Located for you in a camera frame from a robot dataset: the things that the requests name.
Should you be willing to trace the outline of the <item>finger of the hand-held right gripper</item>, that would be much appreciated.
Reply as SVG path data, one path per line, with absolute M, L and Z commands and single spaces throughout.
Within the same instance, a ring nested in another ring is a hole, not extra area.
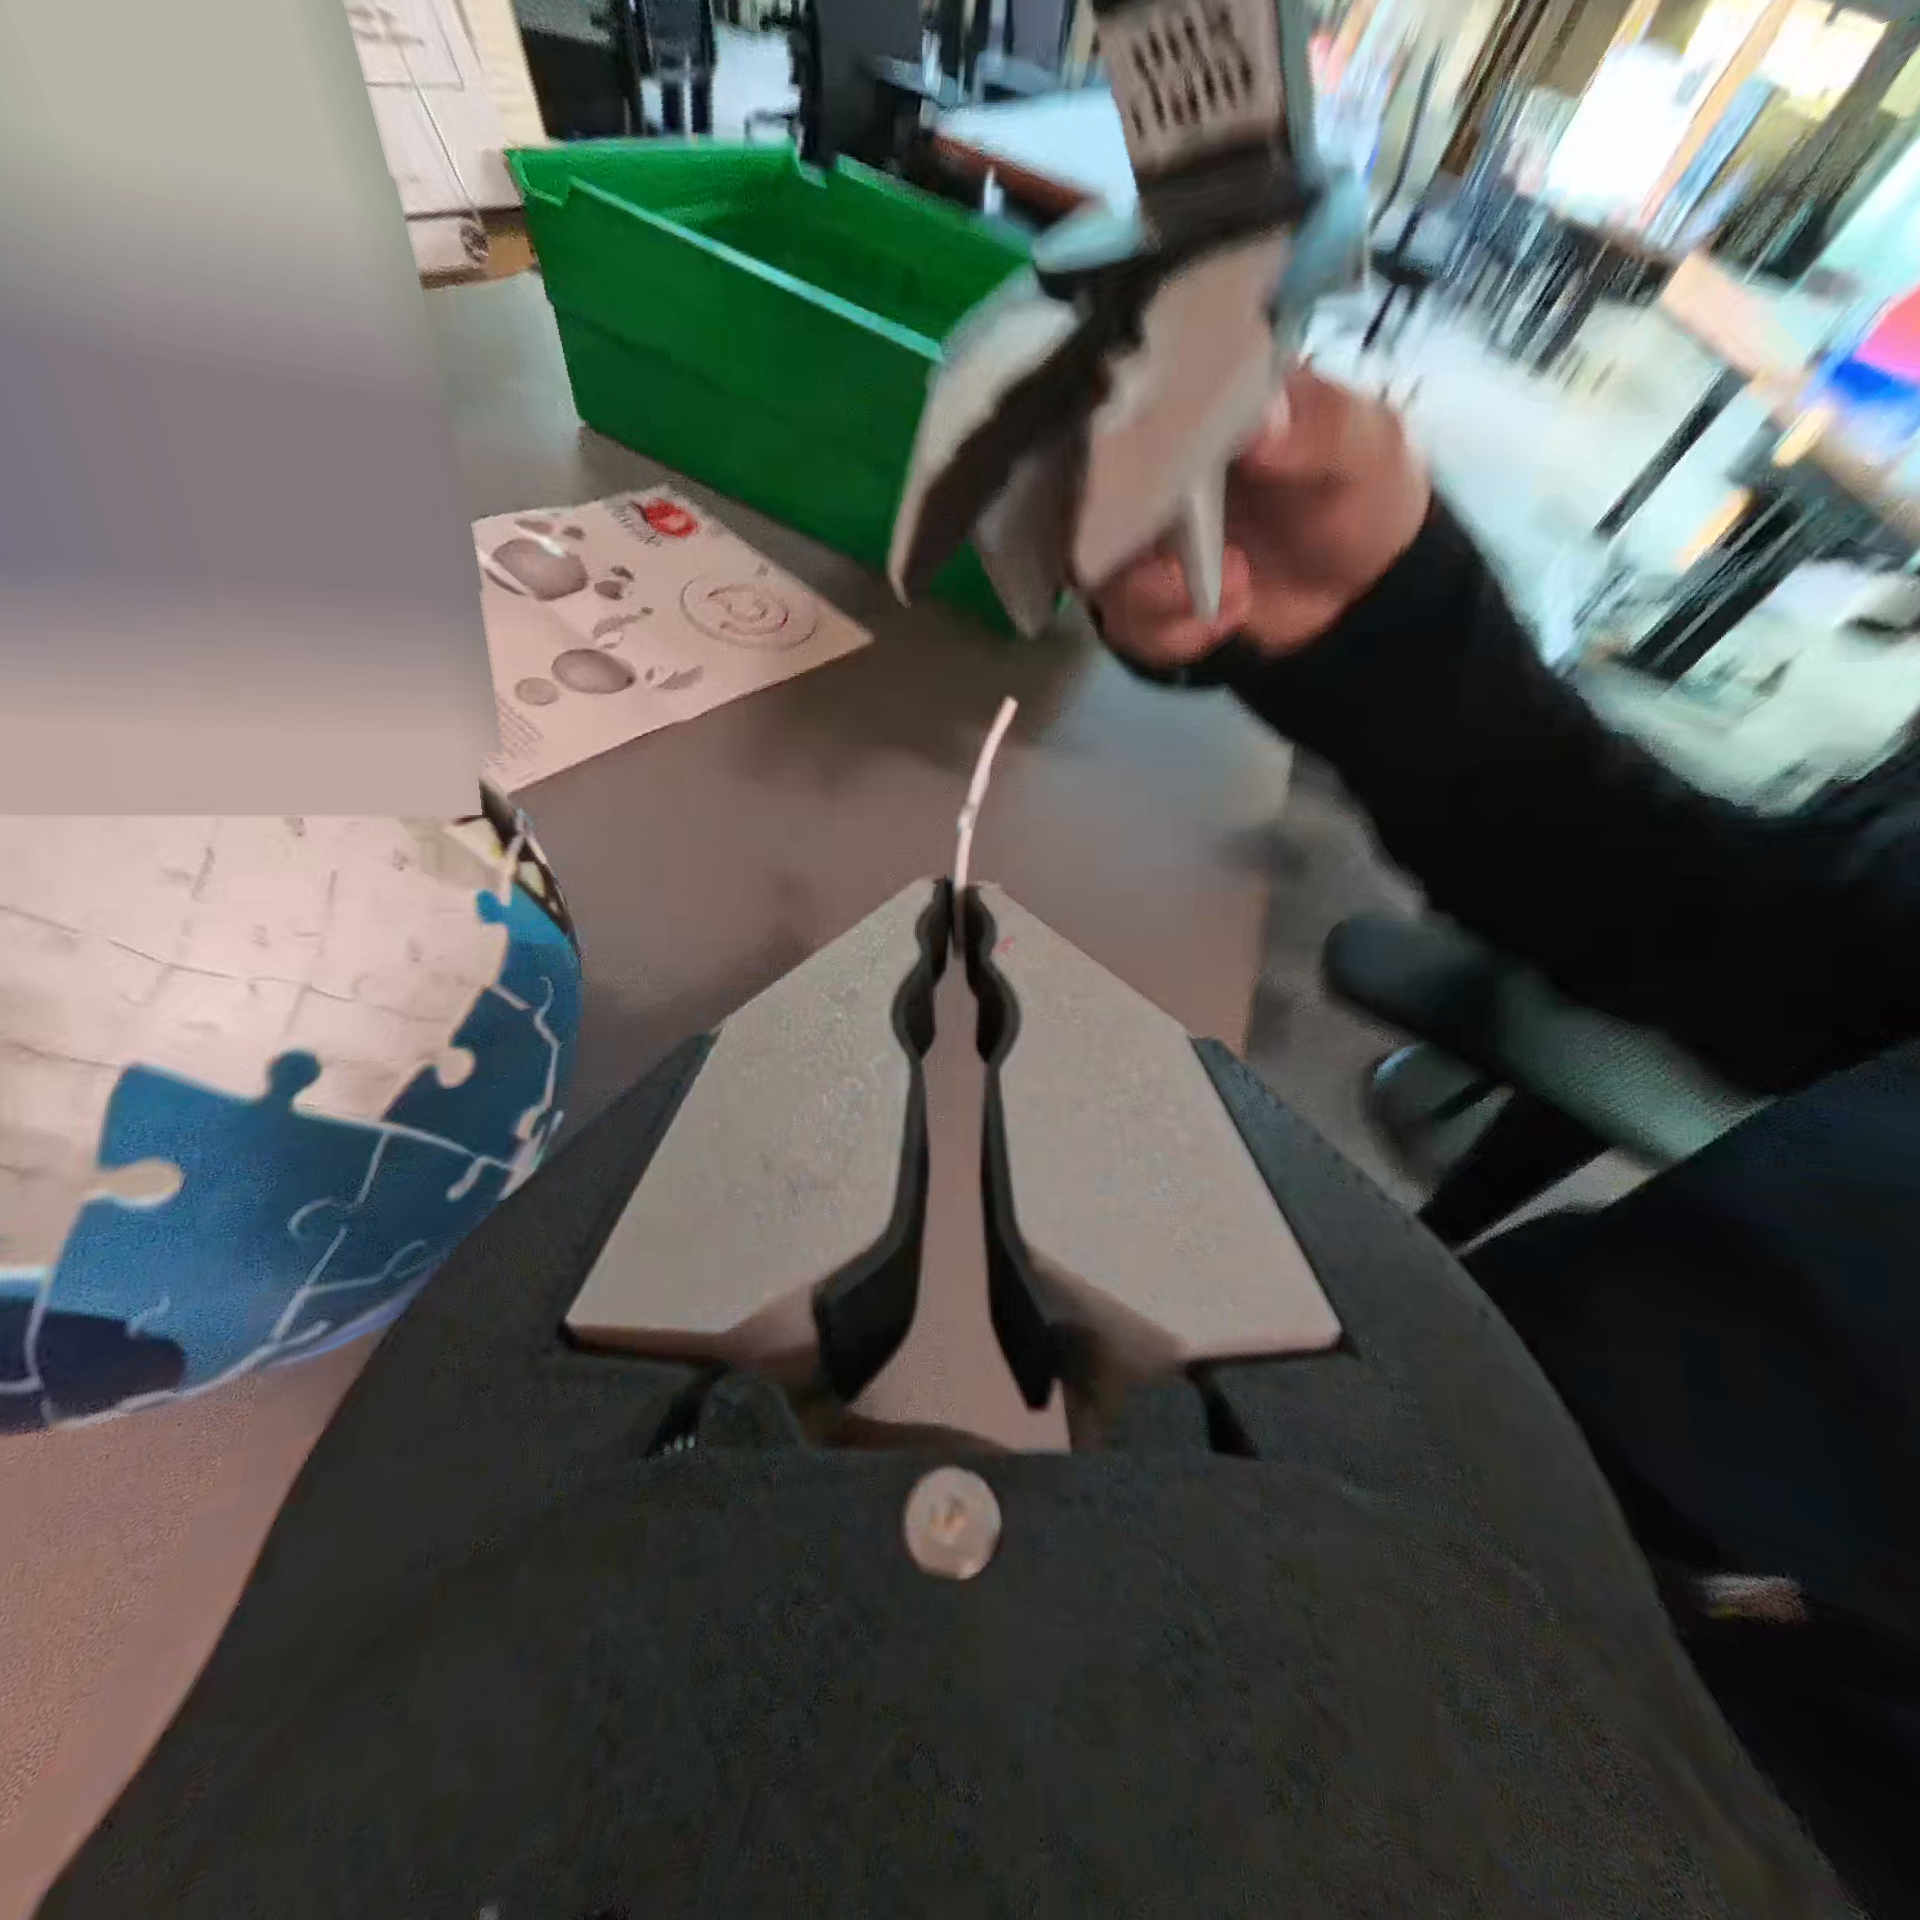
M 980 564 L 1021 637 L 1074 589 L 1169 547 L 1197 614 L 1224 574 L 1230 465 L 1284 374 L 1275 309 L 1293 248 L 1219 248 L 1162 282 L 1134 348 L 1095 355 L 1095 399 L 1029 436 L 978 522 Z
M 903 469 L 884 578 L 900 604 L 929 593 L 948 561 L 1008 492 L 1030 428 L 1018 387 L 1074 335 L 1074 309 L 1034 274 L 1007 278 L 948 335 Z

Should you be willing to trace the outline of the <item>white instruction sheet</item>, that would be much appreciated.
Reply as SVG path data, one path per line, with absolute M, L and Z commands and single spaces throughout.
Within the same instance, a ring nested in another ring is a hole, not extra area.
M 473 522 L 496 754 L 519 795 L 652 732 L 869 648 L 869 631 L 647 485 Z

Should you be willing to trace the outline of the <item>green plastic bin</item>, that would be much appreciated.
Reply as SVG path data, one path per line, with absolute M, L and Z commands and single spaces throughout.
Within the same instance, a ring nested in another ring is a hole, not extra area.
M 514 146 L 507 174 L 578 422 L 880 578 L 939 348 L 1030 239 L 772 144 Z

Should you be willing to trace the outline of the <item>blue puzzle ball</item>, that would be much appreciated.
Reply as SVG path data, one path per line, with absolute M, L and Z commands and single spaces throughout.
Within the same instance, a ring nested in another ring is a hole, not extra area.
M 4 815 L 4 1439 L 392 1326 L 552 1148 L 581 947 L 534 826 Z

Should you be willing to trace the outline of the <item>puzzle piece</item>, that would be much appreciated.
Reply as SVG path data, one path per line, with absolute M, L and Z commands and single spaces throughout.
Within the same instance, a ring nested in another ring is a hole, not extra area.
M 959 815 L 956 815 L 956 850 L 949 850 L 949 899 L 959 905 L 969 889 L 969 878 L 971 878 L 971 844 L 978 844 L 978 826 L 980 826 L 980 811 L 987 805 L 987 790 L 991 790 L 991 778 L 993 778 L 993 759 L 1007 742 L 1007 737 L 1014 732 L 1014 720 L 1018 720 L 1018 710 L 1021 702 L 1014 694 L 1007 694 L 980 738 L 980 750 L 971 759 L 971 771 L 967 778 L 967 799 L 959 805 Z

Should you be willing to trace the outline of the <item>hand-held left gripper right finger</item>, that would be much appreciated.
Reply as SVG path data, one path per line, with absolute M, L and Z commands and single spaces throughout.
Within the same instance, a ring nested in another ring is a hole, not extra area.
M 998 887 L 959 899 L 987 1310 L 1029 1410 L 1338 1351 L 1210 1050 Z

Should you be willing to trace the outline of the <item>person's dark clothing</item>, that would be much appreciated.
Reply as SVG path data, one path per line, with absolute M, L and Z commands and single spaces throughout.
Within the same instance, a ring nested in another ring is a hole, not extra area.
M 1587 1210 L 1507 1227 L 1596 1151 L 1502 1161 L 1424 1227 L 1569 1410 L 1631 1535 L 1585 1666 L 1722 1847 L 1727 1907 L 1915 1916 L 1915 1017 Z

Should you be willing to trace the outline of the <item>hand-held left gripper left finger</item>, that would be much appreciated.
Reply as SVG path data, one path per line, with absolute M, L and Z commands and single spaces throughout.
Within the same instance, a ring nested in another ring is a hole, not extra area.
M 949 882 L 910 882 L 712 1027 L 572 1344 L 862 1399 L 920 1293 L 948 932 Z

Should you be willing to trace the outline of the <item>person's right forearm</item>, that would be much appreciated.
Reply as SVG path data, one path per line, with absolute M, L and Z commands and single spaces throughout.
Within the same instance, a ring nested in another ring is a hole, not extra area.
M 1735 1088 L 1915 1044 L 1915 811 L 1688 788 L 1548 671 L 1444 502 L 1329 637 L 1190 684 L 1329 760 L 1432 914 Z

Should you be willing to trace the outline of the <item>person's right hand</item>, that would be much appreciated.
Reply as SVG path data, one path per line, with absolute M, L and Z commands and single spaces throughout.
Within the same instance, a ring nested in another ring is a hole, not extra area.
M 1396 410 L 1298 367 L 1230 469 L 1219 609 L 1202 611 L 1190 566 L 1157 547 L 1095 589 L 1095 631 L 1153 684 L 1249 684 L 1390 574 L 1430 498 Z

